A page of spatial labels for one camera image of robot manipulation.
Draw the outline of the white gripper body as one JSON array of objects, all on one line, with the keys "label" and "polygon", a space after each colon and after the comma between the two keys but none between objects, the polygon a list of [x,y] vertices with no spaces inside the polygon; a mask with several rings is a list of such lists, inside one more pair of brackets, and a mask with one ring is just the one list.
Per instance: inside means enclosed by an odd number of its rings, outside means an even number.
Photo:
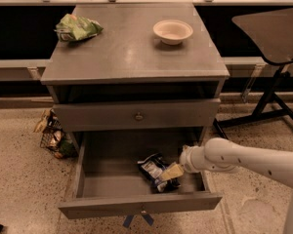
[{"label": "white gripper body", "polygon": [[179,158],[179,164],[190,174],[198,173],[207,169],[203,146],[183,146]]}]

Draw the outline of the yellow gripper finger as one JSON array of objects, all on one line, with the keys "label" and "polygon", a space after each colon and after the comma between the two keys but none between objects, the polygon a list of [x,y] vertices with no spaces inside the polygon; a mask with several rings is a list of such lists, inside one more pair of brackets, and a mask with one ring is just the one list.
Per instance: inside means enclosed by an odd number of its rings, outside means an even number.
[{"label": "yellow gripper finger", "polygon": [[172,163],[166,170],[162,172],[162,174],[159,176],[161,180],[169,180],[172,178],[177,178],[179,176],[182,176],[184,174],[184,169],[180,164]]}]

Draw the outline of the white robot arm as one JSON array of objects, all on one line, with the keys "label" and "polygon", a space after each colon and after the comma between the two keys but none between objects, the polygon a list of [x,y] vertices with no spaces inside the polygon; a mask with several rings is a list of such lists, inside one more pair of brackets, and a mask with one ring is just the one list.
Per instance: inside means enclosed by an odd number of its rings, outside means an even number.
[{"label": "white robot arm", "polygon": [[[184,172],[229,173],[237,167],[245,168],[293,189],[293,152],[242,146],[220,137],[209,139],[203,146],[185,145],[179,162],[170,165],[159,178],[168,180],[179,177]],[[293,191],[283,234],[293,234]]]}]

